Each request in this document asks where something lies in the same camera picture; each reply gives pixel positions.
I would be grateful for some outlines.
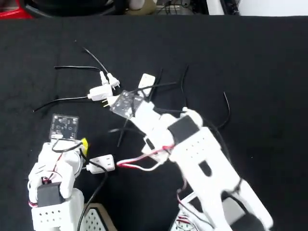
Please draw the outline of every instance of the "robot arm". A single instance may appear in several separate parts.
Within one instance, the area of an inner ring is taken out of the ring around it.
[[[146,134],[144,154],[160,150],[148,156],[159,164],[169,159],[179,166],[184,181],[190,184],[201,202],[203,213],[179,200],[180,208],[196,229],[232,231],[222,206],[221,195],[225,192],[243,204],[245,211],[261,222],[263,230],[272,227],[270,214],[229,163],[209,128],[203,127],[202,117],[197,112],[183,108],[180,118],[160,115],[154,111],[153,103],[130,92],[123,92],[110,110],[130,119]],[[173,148],[161,150],[166,145]],[[201,165],[207,166],[206,172]]]
[[[72,147],[75,148],[67,152],[57,152],[57,150],[68,150]],[[83,144],[77,140],[52,139],[51,142],[44,143],[38,161],[28,176],[30,204],[38,203],[38,190],[46,183],[58,183],[60,196],[63,199],[70,198],[75,178],[80,174],[84,164],[80,150],[86,152],[86,148],[86,142]]]

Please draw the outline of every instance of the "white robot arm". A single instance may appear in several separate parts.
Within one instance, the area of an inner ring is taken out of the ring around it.
[[[234,170],[210,129],[203,127],[203,119],[197,112],[183,108],[180,118],[170,114],[160,115],[154,111],[151,102],[132,92],[123,92],[110,110],[130,119],[146,134],[143,156],[157,161],[156,167],[168,159],[179,166],[184,182],[190,184],[201,203],[203,213],[178,198],[180,208],[196,230],[232,231],[222,206],[223,193],[238,201],[245,212],[254,218],[254,222],[257,221],[262,227],[261,230],[272,227],[269,212],[250,185]],[[131,162],[121,161],[117,165],[138,167]],[[207,166],[206,172],[201,165]]]
[[[84,164],[80,150],[86,149],[87,143],[77,140],[44,143],[28,177],[34,230],[77,229],[84,197],[73,186]]]

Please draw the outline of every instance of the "black fabric surface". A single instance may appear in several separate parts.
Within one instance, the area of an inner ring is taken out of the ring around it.
[[[307,224],[308,18],[254,17],[86,17],[0,21],[0,225],[1,230],[32,230],[26,178],[44,142],[53,113],[79,116],[78,138],[91,143],[90,156],[115,160],[138,156],[143,141],[126,133],[117,149],[124,119],[85,101],[60,103],[33,113],[56,96],[87,95],[100,84],[90,71],[54,70],[55,65],[94,65],[73,41],[87,46],[134,89],[142,74],[161,83],[177,81],[185,64],[188,106],[222,131],[235,169],[271,213],[276,231],[304,230]],[[181,109],[179,87],[158,89],[154,103]],[[141,162],[144,166],[152,160]],[[108,210],[119,231],[166,231],[178,209],[177,167],[166,163],[148,173],[119,169],[96,201]],[[87,200],[102,175],[82,172],[77,179]]]

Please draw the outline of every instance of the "electrical plug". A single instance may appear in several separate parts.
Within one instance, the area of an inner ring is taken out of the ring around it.
[[[115,90],[115,87],[116,87],[116,86],[120,87],[120,81],[119,81],[117,78],[113,77],[113,75],[112,75],[111,73],[108,73],[108,74],[107,74],[107,77],[108,77],[108,79],[109,79],[109,84],[110,84],[110,86],[111,86],[114,90]]]
[[[109,84],[103,71],[100,71],[100,76],[101,76],[102,85]]]
[[[110,97],[107,97],[105,100],[102,101],[102,103],[107,103],[104,105],[104,107],[107,107],[107,106],[112,106],[114,105],[114,103],[116,102],[116,100],[119,98],[118,95],[115,95],[115,96],[110,96]]]
[[[102,155],[96,158],[91,159],[90,161],[104,167],[108,172],[115,170],[115,161],[112,155]],[[92,174],[103,173],[100,167],[97,167],[91,163],[86,165],[87,171],[91,172]]]
[[[98,101],[107,99],[110,96],[113,96],[111,86],[109,84],[105,84],[102,86],[92,88],[90,90],[90,93],[88,94],[88,99],[93,101]]]

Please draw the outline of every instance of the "black cable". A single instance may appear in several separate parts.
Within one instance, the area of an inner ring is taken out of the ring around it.
[[[224,126],[226,126],[226,124],[230,121],[230,116],[231,116],[231,109],[230,109],[230,105],[229,105],[229,101],[228,101],[228,98],[227,98],[227,95],[225,92],[223,92],[223,96],[225,98],[225,102],[227,104],[227,108],[228,108],[228,116],[226,118],[226,120],[217,127],[217,129],[222,129]]]
[[[76,148],[78,148],[79,146],[82,145],[82,142],[80,142],[80,143],[78,143],[78,144],[76,144],[76,145],[74,145],[74,146],[72,146],[72,147],[70,147],[70,148],[67,148],[67,149],[63,149],[63,150],[54,150],[54,148],[55,148],[55,146],[57,145],[57,143],[59,142],[59,140],[61,140],[61,139],[58,139],[58,140],[53,144],[53,146],[52,146],[52,148],[51,148],[51,150],[52,150],[53,152],[55,152],[55,153],[65,153],[65,152],[69,152],[69,151],[74,150],[74,149],[76,149]]]
[[[88,160],[88,158],[83,154],[82,150],[80,150],[80,154],[81,156],[85,159],[86,162],[89,162],[90,164],[93,164],[96,167],[101,168],[104,171],[104,178],[102,180],[102,182],[99,184],[99,186],[96,188],[96,190],[93,192],[92,196],[90,197],[90,199],[88,200],[88,202],[86,203],[86,205],[84,206],[80,218],[79,218],[79,222],[78,222],[78,226],[77,226],[77,231],[80,231],[80,227],[81,227],[81,222],[83,217],[86,214],[86,211],[88,210],[91,202],[93,201],[94,197],[96,196],[96,194],[101,190],[101,188],[103,187],[103,185],[105,184],[107,178],[108,178],[108,171],[101,165],[98,165],[90,160]]]
[[[175,14],[178,14],[177,7],[176,7],[176,2],[177,2],[177,0],[175,0],[175,2],[173,4],[173,8],[174,8]]]
[[[145,136],[146,134],[140,130],[136,130],[136,129],[132,129],[132,128],[115,128],[115,129],[111,129],[108,131],[108,133],[113,133],[113,132],[119,132],[119,131],[133,131],[136,133],[139,133],[142,136]]]
[[[81,70],[90,70],[90,71],[102,71],[98,67],[95,66],[55,66],[54,69],[81,69]]]
[[[187,75],[188,69],[189,69],[189,65],[186,66],[184,73],[182,75],[182,78],[181,78],[181,91],[182,91],[182,94],[183,94],[183,97],[184,97],[184,107],[187,107],[187,97],[186,97],[185,92],[184,92],[184,80],[185,80],[185,77]]]
[[[154,85],[147,86],[147,87],[143,87],[143,88],[137,88],[137,89],[132,90],[132,91],[130,91],[130,92],[137,92],[137,91],[145,90],[145,89],[148,89],[148,88],[157,88],[157,87],[169,86],[169,85],[176,85],[176,84],[178,84],[178,82],[154,84]]]
[[[161,113],[185,113],[185,111],[181,111],[181,110],[173,110],[173,109],[164,109],[164,108],[159,108],[159,107],[155,107],[154,108],[155,111],[157,112],[161,112]]]
[[[227,147],[221,133],[218,131],[218,129],[208,119],[206,119],[204,117],[202,117],[202,119],[207,123],[208,128],[211,131],[214,132],[213,135],[218,140],[218,143],[220,143],[222,152],[225,154],[226,158],[228,159],[228,161],[232,165],[232,161],[231,161],[231,157],[230,157],[228,147]]]
[[[159,14],[166,7],[167,7],[167,5],[165,4],[156,14]]]
[[[132,96],[131,101],[130,101],[131,113],[132,113],[133,117],[135,117],[135,115],[136,115],[136,110],[135,110],[135,106],[134,106],[136,94],[137,94],[137,92],[133,93],[133,96]]]
[[[167,7],[165,8],[166,15],[169,14],[169,12],[168,12],[168,6],[170,7],[170,5],[167,5]]]
[[[157,79],[156,79],[156,81],[155,81],[154,84],[159,84],[160,79],[161,79],[162,76],[163,76],[163,72],[164,72],[164,69],[161,68],[161,69],[160,69],[160,72],[159,72],[159,75],[158,75],[158,77],[157,77]],[[153,88],[153,89],[151,90],[150,95],[149,95],[149,97],[148,97],[148,99],[147,99],[148,101],[152,101],[152,98],[153,98],[153,95],[154,95],[154,93],[155,93],[155,90],[156,90],[156,88]]]
[[[95,57],[94,54],[92,54],[87,48],[82,47],[83,50],[88,53],[102,68],[103,70],[106,72],[106,74],[108,74],[109,72],[107,71],[106,67],[98,60],[98,58]]]
[[[124,123],[124,125],[123,125],[123,128],[126,128],[127,123],[128,123],[128,119],[125,120],[125,123]],[[117,147],[120,147],[120,145],[121,145],[121,142],[122,142],[122,139],[123,139],[123,136],[124,136],[124,131],[125,131],[124,129],[121,130],[119,139],[117,140],[117,145],[116,145]]]
[[[42,106],[40,106],[40,107],[34,109],[33,112],[36,112],[36,111],[38,111],[39,109],[42,109],[43,107],[46,107],[46,106],[48,106],[48,105],[50,105],[50,104],[52,104],[52,103],[56,103],[56,102],[59,102],[59,101],[82,100],[82,99],[87,99],[87,98],[88,98],[87,96],[83,96],[83,97],[62,98],[62,99],[52,100],[52,101],[50,101],[50,102],[48,102],[48,103],[45,103],[45,104],[43,104]]]
[[[159,84],[159,81],[160,81],[160,79],[161,79],[161,77],[162,77],[162,74],[163,74],[163,68],[160,69],[159,76],[158,76],[158,78],[155,80],[155,83],[154,83],[154,84]],[[143,97],[144,97],[145,99],[147,98],[147,101],[151,101],[151,99],[152,99],[152,97],[153,97],[153,92],[155,92],[155,90],[156,90],[156,88],[153,88],[153,89],[151,90],[150,95],[149,95],[148,97],[146,97],[146,95],[145,95],[145,93],[144,93],[143,90],[141,90],[141,92],[143,93]],[[128,119],[125,120],[124,125],[123,125],[123,128],[126,128],[127,123],[128,123]],[[124,132],[125,132],[125,130],[123,129],[123,130],[121,131],[121,133],[120,133],[119,139],[118,139],[118,141],[117,141],[117,147],[120,147],[120,145],[121,145],[121,142],[122,142],[123,136],[124,136]]]

